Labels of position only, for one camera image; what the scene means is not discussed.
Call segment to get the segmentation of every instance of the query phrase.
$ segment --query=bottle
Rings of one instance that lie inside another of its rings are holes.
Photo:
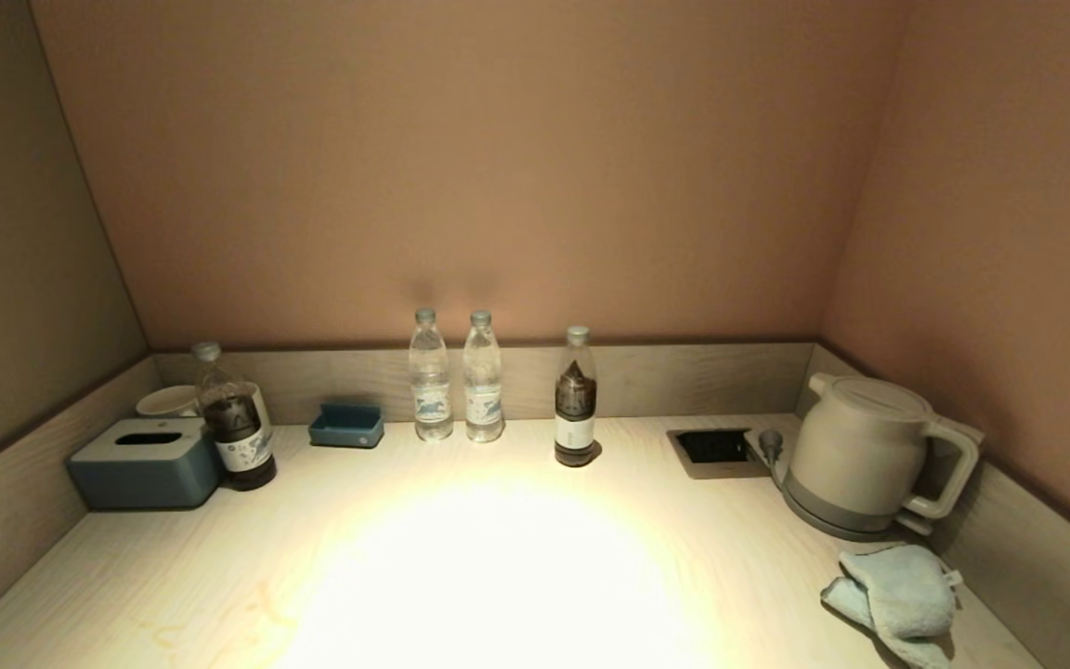
[[[568,467],[588,465],[599,447],[594,440],[597,413],[597,365],[588,351],[588,329],[568,329],[568,347],[560,356],[555,382],[555,460]]]
[[[464,339],[464,435],[492,441],[502,435],[502,349],[489,326],[488,310],[472,313]]]
[[[193,355],[200,361],[196,384],[200,415],[229,471],[229,487],[262,488],[275,478],[277,470],[271,436],[255,406],[254,385],[221,365],[221,347],[216,341],[195,344]]]
[[[439,441],[454,432],[448,402],[448,351],[437,329],[434,309],[415,313],[415,334],[407,355],[415,398],[415,434],[424,441]]]

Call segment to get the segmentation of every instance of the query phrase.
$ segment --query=countertop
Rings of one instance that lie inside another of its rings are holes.
[[[491,444],[389,424],[372,450],[277,427],[260,490],[90,513],[1,598],[0,668],[901,666],[820,605],[838,552],[881,544],[804,524],[768,478],[688,478],[666,438],[767,426],[790,447],[799,421],[599,419],[581,469],[551,420]],[[1039,666],[957,596],[954,669]]]

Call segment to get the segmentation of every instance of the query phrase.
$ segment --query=electric kettle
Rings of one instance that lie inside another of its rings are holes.
[[[930,534],[947,516],[981,452],[978,429],[944,419],[919,395],[875,378],[813,374],[820,401],[799,428],[782,492],[792,511],[841,538],[878,541],[896,520]],[[913,495],[927,438],[960,450],[939,499]]]

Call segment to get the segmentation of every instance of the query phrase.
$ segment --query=cloth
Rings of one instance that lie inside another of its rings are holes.
[[[956,612],[952,586],[959,572],[944,574],[939,559],[922,546],[895,546],[868,554],[841,552],[841,577],[820,599],[849,620],[873,630],[913,669],[947,669],[950,662],[931,637],[947,634]]]

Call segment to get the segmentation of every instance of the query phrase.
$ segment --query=wall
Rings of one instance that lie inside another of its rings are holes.
[[[1070,3],[918,3],[825,337],[1070,510]]]
[[[157,349],[811,338],[908,11],[33,4]]]
[[[0,0],[0,446],[146,351],[25,0]]]

